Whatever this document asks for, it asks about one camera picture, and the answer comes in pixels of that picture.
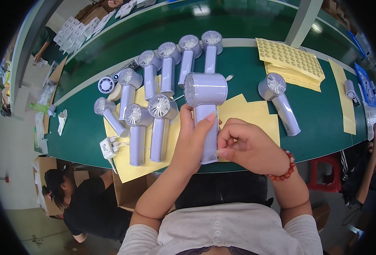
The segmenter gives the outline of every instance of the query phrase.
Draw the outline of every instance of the woman's right hand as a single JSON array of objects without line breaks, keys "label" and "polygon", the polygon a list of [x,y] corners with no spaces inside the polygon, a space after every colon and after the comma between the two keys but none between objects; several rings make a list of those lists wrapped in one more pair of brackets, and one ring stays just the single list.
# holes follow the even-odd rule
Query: woman's right hand
[{"label": "woman's right hand", "polygon": [[216,154],[257,174],[281,176],[289,169],[287,154],[260,127],[235,118],[219,132]]}]

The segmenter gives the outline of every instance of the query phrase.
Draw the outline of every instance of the fingernail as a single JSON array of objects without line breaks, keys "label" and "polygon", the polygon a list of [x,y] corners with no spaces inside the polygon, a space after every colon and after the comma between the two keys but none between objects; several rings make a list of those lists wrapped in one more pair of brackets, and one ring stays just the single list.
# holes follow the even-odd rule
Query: fingernail
[{"label": "fingernail", "polygon": [[216,118],[216,112],[212,112],[210,115],[206,116],[206,119],[212,121]]}]

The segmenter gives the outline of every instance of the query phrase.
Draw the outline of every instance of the black shirt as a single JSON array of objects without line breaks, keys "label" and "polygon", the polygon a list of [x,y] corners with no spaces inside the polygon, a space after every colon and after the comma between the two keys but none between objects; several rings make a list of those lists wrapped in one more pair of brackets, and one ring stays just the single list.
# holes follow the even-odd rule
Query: black shirt
[{"label": "black shirt", "polygon": [[63,212],[72,235],[82,232],[122,241],[132,213],[117,207],[114,184],[106,190],[100,177],[82,182]]}]

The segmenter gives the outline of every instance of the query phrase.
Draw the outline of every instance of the green bottle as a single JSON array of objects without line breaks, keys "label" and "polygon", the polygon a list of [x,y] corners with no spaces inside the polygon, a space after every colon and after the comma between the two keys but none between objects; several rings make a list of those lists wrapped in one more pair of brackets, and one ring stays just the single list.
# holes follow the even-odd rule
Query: green bottle
[{"label": "green bottle", "polygon": [[35,111],[38,111],[40,113],[44,113],[44,114],[48,114],[48,109],[49,109],[49,106],[47,105],[43,105],[43,104],[40,104],[40,103],[31,103],[29,105],[31,108],[33,108]]}]

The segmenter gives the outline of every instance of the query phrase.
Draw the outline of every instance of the hand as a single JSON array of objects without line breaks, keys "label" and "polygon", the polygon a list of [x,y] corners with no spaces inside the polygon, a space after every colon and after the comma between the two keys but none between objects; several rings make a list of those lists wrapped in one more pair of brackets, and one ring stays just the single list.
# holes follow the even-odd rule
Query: hand
[{"label": "hand", "polygon": [[38,63],[39,61],[41,61],[41,55],[42,53],[41,52],[38,52],[35,57],[34,57],[34,62],[35,63]]},{"label": "hand", "polygon": [[181,129],[170,163],[173,169],[189,175],[199,170],[205,137],[215,123],[215,115],[212,113],[195,126],[191,111],[192,107],[187,104],[181,106]]},{"label": "hand", "polygon": [[123,0],[109,0],[108,5],[111,8],[120,7],[123,4]]},{"label": "hand", "polygon": [[286,153],[260,127],[235,118],[219,132],[216,154],[257,174],[281,176],[290,165]]}]

